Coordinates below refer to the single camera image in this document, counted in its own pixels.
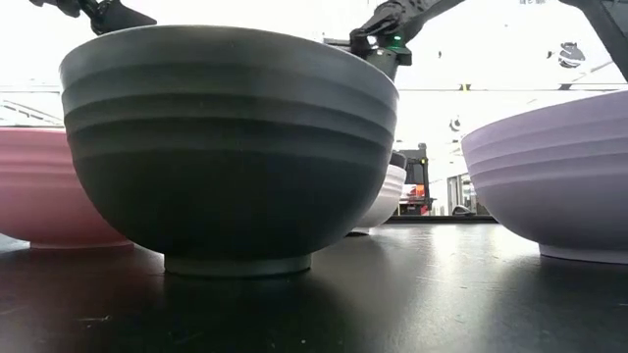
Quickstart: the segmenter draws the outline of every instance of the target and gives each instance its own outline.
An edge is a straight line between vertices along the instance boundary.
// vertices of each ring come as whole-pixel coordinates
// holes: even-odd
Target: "red object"
[[[0,233],[34,248],[132,245],[87,199],[62,128],[0,127]]]

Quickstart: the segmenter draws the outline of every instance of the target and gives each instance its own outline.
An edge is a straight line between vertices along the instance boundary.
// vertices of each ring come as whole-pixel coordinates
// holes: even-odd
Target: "black table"
[[[376,233],[263,280],[0,237],[0,352],[628,351],[628,267],[541,258],[499,225]]]

